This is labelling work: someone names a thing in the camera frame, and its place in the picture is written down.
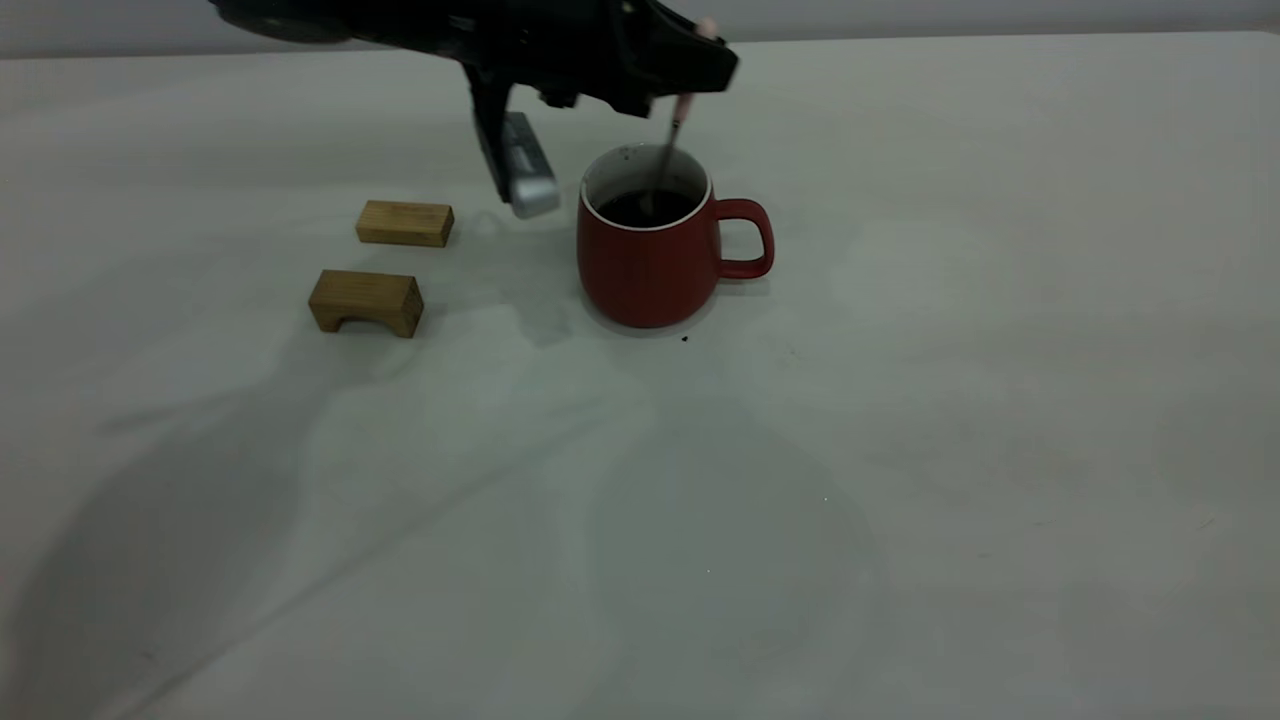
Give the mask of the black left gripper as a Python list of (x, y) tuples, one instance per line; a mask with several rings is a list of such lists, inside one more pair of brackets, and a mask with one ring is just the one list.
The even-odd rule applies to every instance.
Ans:
[(648, 117), (652, 94), (723, 92), (739, 68), (726, 41), (659, 1), (456, 1), (442, 28), (440, 55), (463, 67), (484, 117), (516, 86), (552, 108), (585, 96)]

